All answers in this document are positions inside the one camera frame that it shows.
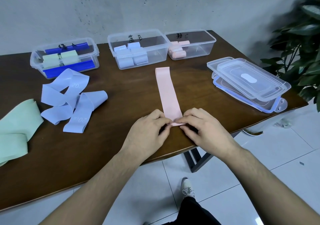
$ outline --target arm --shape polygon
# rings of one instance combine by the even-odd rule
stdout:
[[[148,157],[169,135],[172,123],[160,110],[137,120],[121,150],[84,186],[70,196],[40,224],[102,224],[118,194]]]
[[[203,109],[187,110],[176,123],[206,152],[222,160],[246,191],[264,225],[320,224],[320,216],[272,174],[252,153],[241,146],[223,126]]]

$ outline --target brown tabletop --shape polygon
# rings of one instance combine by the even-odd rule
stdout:
[[[265,114],[216,88],[206,63],[222,57],[247,58],[209,31],[217,42],[208,56],[119,70],[108,44],[98,45],[100,67],[85,72],[90,76],[85,92],[105,90],[108,100],[94,110],[83,134],[44,121],[28,142],[29,153],[0,167],[0,210],[46,196],[89,180],[121,148],[133,123],[155,109],[162,110],[156,67],[170,66],[172,82],[182,113],[203,108],[230,133],[252,126],[276,114]],[[0,56],[0,118],[20,102],[33,98],[40,111],[50,106],[40,102],[42,84],[50,83],[30,67],[30,53]],[[287,110],[307,103],[294,91],[283,95]],[[173,127],[164,145],[146,162],[180,154],[194,144],[178,127]]]

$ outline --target black metal table leg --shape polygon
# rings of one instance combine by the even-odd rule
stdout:
[[[240,132],[241,131],[232,133],[231,136],[234,138]],[[188,163],[189,168],[191,170],[191,173],[197,172],[203,165],[205,165],[213,157],[213,155],[210,153],[206,153],[205,155],[203,155],[203,157],[201,157],[197,148],[194,148],[194,149],[187,151],[183,154],[186,157],[186,160],[187,160],[187,163]]]

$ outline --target black pants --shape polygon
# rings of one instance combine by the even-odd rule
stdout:
[[[208,225],[221,225],[208,212],[206,209],[202,208],[198,202],[192,197],[187,196],[183,199],[181,207],[178,213],[178,217],[175,221],[168,222],[166,224],[170,225],[187,225],[187,224],[208,224]]]

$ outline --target wall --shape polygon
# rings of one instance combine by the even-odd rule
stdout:
[[[76,37],[106,43],[108,34],[127,30],[203,28],[257,60],[267,53],[277,17],[294,1],[0,0],[0,54],[30,52],[39,44]]]

